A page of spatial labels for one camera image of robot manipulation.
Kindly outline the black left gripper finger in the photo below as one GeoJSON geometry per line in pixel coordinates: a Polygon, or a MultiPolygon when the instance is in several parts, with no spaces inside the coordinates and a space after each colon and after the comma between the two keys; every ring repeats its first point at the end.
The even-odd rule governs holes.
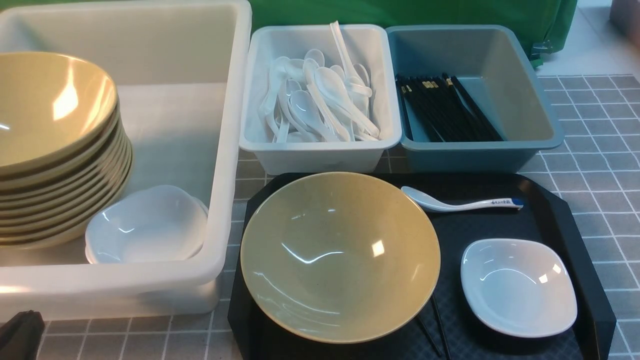
{"type": "Polygon", "coordinates": [[[2,360],[35,360],[45,331],[45,321],[34,310],[16,313],[0,328],[2,360]]]}

